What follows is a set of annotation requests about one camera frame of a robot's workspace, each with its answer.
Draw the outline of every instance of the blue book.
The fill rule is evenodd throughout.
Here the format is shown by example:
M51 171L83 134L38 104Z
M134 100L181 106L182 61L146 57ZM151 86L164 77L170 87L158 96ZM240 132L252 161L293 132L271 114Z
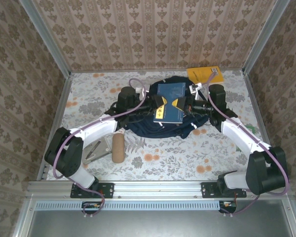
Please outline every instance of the blue book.
M155 114L154 122L182 123L184 112L172 105L172 102L185 96L185 83L159 84L157 95L163 96L167 104L159 107Z

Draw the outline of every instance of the wooden roller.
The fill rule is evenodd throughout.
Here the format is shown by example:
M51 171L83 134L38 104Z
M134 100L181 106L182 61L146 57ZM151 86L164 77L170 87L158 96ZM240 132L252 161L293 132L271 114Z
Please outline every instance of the wooden roller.
M125 159L125 139L124 134L117 133L113 136L112 161L122 163Z

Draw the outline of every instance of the yellow book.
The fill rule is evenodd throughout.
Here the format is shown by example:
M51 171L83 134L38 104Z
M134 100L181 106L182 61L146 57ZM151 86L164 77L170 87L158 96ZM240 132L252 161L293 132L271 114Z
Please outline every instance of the yellow book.
M203 68L188 68L186 71L187 71L187 76L189 80L192 81L194 84L197 84L197 83L205 84L209 76L212 74L212 72L217 72L218 76L214 77L211 83L223 82L222 73L218 66L203 67Z

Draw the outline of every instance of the patterned wall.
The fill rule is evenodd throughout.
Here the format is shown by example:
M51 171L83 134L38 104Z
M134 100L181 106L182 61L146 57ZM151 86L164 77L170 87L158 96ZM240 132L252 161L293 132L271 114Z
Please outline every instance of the patterned wall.
M73 71L243 66L275 0L34 0Z
M0 237L35 180L64 78L17 0L0 0Z
M291 0L250 72L273 145L285 150L296 197L296 0Z

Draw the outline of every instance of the table surface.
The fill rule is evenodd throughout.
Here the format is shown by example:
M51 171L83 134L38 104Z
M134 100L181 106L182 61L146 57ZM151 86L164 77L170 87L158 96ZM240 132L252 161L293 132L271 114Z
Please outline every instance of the table surface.
M248 90L240 70L223 71L228 106L260 138ZM117 100L130 78L149 85L171 76L187 76L184 71L77 73L62 119L62 126L74 128L100 117ZM107 136L111 146L112 134ZM186 139L141 138L125 132L125 161L112 162L111 154L90 163L87 169L99 180L216 180L221 173L246 170L248 159L227 137L207 122ZM47 180L55 180L50 167Z

